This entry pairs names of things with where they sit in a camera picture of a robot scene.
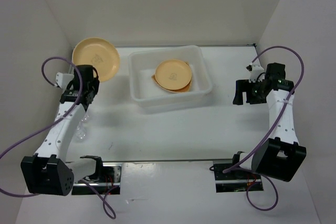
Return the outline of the clear glass cup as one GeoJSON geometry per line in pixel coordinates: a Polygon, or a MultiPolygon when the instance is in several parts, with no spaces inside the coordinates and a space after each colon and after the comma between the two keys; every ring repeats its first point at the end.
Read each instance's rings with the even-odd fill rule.
{"type": "Polygon", "coordinates": [[[83,141],[84,138],[86,137],[87,134],[87,130],[86,127],[83,124],[78,124],[74,137],[76,138],[76,140],[78,141],[83,141]]]}
{"type": "Polygon", "coordinates": [[[86,113],[84,117],[81,119],[81,123],[85,124],[89,121],[89,119],[90,119],[90,115],[86,113]]]}

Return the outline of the clear glass cup front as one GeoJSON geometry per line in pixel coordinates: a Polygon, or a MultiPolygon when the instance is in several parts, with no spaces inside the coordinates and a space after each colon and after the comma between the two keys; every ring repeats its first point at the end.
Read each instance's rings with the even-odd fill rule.
{"type": "Polygon", "coordinates": [[[87,134],[87,130],[86,127],[83,124],[78,124],[74,137],[76,138],[76,140],[78,141],[83,141],[84,138],[86,137],[87,134]]]}

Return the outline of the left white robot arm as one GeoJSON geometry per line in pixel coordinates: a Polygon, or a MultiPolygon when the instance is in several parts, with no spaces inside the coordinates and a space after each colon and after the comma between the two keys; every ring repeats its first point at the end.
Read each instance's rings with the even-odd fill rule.
{"type": "Polygon", "coordinates": [[[61,95],[56,125],[33,156],[25,156],[20,167],[32,194],[67,196],[78,181],[88,177],[98,182],[104,177],[101,157],[84,155],[66,163],[69,145],[89,105],[98,93],[97,70],[79,65],[74,78],[61,95]]]}

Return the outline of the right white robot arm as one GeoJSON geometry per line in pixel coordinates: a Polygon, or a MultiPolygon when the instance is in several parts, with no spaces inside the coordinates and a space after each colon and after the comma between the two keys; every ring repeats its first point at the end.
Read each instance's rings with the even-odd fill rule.
{"type": "Polygon", "coordinates": [[[285,65],[270,63],[266,68],[249,64],[249,79],[236,81],[234,105],[268,105],[270,133],[252,154],[239,151],[230,165],[231,175],[242,178],[248,170],[289,182],[304,161],[307,151],[299,145],[293,120],[294,82],[286,79],[285,65]]]}

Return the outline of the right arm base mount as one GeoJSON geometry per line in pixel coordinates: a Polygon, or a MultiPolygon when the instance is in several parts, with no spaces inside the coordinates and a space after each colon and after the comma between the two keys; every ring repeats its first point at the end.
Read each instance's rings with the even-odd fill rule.
{"type": "Polygon", "coordinates": [[[246,189],[252,185],[249,191],[263,191],[263,185],[260,175],[255,175],[240,170],[223,173],[223,170],[232,166],[231,159],[222,159],[213,161],[209,168],[214,173],[215,188],[217,193],[237,193],[246,192],[246,189]]]}

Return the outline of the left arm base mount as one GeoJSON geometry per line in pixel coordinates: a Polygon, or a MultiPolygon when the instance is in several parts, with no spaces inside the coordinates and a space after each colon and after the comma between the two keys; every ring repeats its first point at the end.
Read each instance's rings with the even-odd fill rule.
{"type": "MultiPolygon", "coordinates": [[[[119,195],[122,163],[104,162],[98,177],[86,176],[82,180],[92,186],[100,195],[119,195]]],[[[72,195],[94,195],[94,192],[81,181],[74,184],[72,195]]]]}

